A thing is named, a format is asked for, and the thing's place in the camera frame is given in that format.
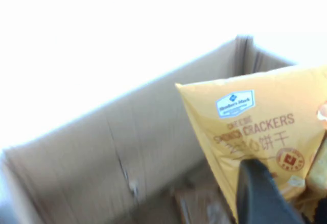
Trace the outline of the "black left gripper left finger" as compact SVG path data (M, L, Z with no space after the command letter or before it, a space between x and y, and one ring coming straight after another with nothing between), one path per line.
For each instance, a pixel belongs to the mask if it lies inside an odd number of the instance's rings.
M236 204L238 223L304 223L280 194L267 167L257 159L240 163Z

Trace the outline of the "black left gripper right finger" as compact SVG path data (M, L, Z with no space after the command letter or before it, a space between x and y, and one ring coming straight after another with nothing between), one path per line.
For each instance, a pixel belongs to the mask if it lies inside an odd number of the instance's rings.
M321 199L315 210L315 223L327 224L327 200Z

